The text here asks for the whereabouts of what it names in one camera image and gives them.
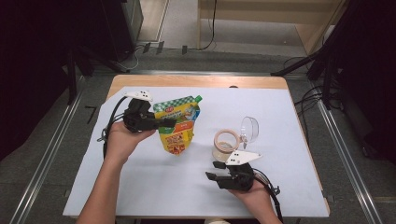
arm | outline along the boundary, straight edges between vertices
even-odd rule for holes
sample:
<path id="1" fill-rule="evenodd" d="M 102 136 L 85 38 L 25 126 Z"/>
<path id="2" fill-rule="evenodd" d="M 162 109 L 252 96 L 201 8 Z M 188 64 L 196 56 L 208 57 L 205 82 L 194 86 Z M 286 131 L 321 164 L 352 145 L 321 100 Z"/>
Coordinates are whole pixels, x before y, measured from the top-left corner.
<path id="1" fill-rule="evenodd" d="M 274 212 L 269 193 L 257 180 L 253 182 L 253 187 L 248 192 L 229 191 L 244 203 L 251 215 L 257 218 L 261 224 L 281 223 Z"/>
<path id="2" fill-rule="evenodd" d="M 112 125 L 106 158 L 77 223 L 115 223 L 122 166 L 128 161 L 137 144 L 154 133 L 155 131 L 131 133 L 123 122 Z"/>

hand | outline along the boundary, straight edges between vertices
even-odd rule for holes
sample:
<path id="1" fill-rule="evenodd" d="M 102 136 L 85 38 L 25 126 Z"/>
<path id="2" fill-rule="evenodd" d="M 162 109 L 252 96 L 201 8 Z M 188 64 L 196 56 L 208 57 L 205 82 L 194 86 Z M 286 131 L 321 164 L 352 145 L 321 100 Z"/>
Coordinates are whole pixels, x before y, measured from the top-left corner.
<path id="1" fill-rule="evenodd" d="M 154 133 L 155 130 L 131 133 L 126 129 L 123 121 L 114 123 L 107 140 L 106 160 L 124 164 L 134 152 L 137 144 Z"/>
<path id="2" fill-rule="evenodd" d="M 231 194 L 242 201 L 251 215 L 257 218 L 260 223 L 281 223 L 277 218 L 271 197 L 264 186 L 254 180 L 253 186 L 248 192 L 230 189 Z"/>

white paper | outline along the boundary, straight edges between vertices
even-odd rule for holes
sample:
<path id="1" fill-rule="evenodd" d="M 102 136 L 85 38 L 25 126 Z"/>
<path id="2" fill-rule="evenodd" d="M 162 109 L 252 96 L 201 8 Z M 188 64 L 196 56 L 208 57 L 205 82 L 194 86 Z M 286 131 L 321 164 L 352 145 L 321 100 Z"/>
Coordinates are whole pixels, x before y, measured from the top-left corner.
<path id="1" fill-rule="evenodd" d="M 260 125 L 256 142 L 247 145 L 247 150 L 263 156 L 250 164 L 280 186 L 277 198 L 282 215 L 329 215 L 288 90 L 125 87 L 100 110 L 64 216 L 78 216 L 88 199 L 103 161 L 103 142 L 96 140 L 126 91 L 150 91 L 152 104 L 189 95 L 201 95 L 203 100 L 191 145 L 180 156 L 163 149 L 158 133 L 139 144 L 121 172 L 117 216 L 251 217 L 232 194 L 219 189 L 205 175 L 218 170 L 212 165 L 215 133 L 220 129 L 239 132 L 245 116 L 255 118 Z M 129 102 L 125 100 L 117 114 Z"/>

colorful packaging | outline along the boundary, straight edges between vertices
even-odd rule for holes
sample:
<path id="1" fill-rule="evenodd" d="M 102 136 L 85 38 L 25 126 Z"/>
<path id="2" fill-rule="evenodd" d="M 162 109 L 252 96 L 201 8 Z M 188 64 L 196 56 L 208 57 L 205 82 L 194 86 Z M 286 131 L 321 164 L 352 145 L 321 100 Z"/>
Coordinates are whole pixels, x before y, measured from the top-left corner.
<path id="1" fill-rule="evenodd" d="M 156 119 L 176 119 L 175 128 L 158 129 L 163 142 L 163 148 L 175 155 L 179 155 L 192 140 L 195 120 L 200 114 L 198 103 L 201 96 L 192 96 L 158 103 L 153 106 Z"/>

snack bag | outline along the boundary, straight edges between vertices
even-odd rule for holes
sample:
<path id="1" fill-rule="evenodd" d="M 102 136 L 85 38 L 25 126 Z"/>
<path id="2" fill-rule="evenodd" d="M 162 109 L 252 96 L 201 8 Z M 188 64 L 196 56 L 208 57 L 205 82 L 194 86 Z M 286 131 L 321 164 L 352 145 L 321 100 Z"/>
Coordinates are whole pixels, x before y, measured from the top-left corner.
<path id="1" fill-rule="evenodd" d="M 194 122 L 198 118 L 201 96 L 192 96 L 155 104 L 153 106 L 156 119 L 176 119 L 175 128 L 158 129 L 163 148 L 175 155 L 183 152 L 192 140 Z"/>

